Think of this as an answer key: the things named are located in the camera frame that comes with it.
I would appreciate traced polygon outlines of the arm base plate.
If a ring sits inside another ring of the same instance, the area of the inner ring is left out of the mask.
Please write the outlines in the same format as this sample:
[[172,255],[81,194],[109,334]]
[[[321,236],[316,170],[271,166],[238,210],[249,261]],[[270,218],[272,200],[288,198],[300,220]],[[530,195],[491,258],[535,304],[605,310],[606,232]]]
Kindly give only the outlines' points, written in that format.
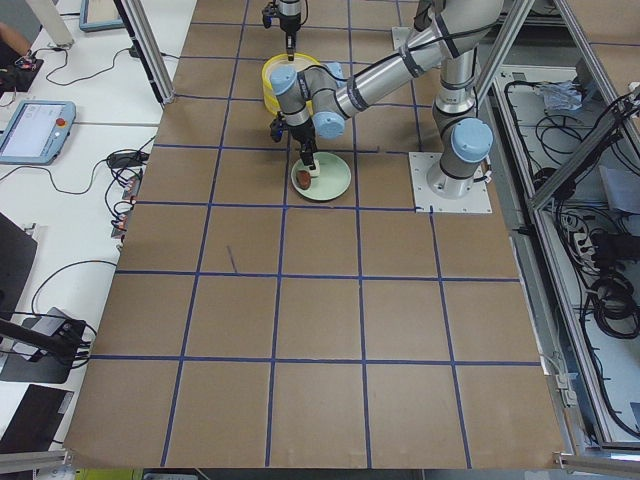
[[392,37],[392,49],[397,51],[399,49],[405,48],[413,35],[415,34],[415,30],[412,27],[402,27],[397,26],[391,29],[391,37]]
[[457,180],[442,172],[440,158],[439,152],[408,154],[414,209],[419,213],[491,214],[481,163],[471,178]]

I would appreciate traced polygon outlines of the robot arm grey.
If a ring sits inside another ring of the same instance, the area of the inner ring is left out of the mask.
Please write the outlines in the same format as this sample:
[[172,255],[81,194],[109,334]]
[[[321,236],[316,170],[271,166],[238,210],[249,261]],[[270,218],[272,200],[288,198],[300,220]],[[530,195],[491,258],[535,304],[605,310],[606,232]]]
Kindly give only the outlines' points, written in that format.
[[443,152],[426,179],[442,198],[467,194],[474,175],[493,144],[490,127],[477,118],[474,92],[475,51],[503,8],[500,1],[422,1],[410,36],[393,53],[343,78],[325,65],[301,71],[281,66],[270,75],[280,110],[270,136],[280,141],[289,133],[299,144],[300,158],[311,175],[320,172],[314,156],[317,138],[341,136],[348,119],[366,111],[391,93],[433,68],[440,70],[433,118]]
[[271,0],[261,11],[265,29],[278,21],[285,35],[285,53],[288,61],[293,62],[297,51],[297,34],[308,18],[308,2],[305,2],[305,18],[302,18],[302,4],[299,0]]

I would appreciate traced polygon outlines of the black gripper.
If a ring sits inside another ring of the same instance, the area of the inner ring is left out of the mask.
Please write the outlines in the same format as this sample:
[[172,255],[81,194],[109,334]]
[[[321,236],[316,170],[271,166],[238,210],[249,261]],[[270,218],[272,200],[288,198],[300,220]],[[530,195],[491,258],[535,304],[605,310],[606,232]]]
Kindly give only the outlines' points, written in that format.
[[286,34],[286,55],[290,62],[295,60],[297,34],[302,25],[302,6],[300,1],[269,1],[262,9],[262,23],[270,28],[277,20]]
[[315,161],[317,151],[316,133],[313,121],[308,117],[304,122],[290,125],[283,112],[278,112],[269,125],[270,137],[274,142],[280,142],[282,135],[287,131],[300,143],[300,159],[304,167],[310,166]]

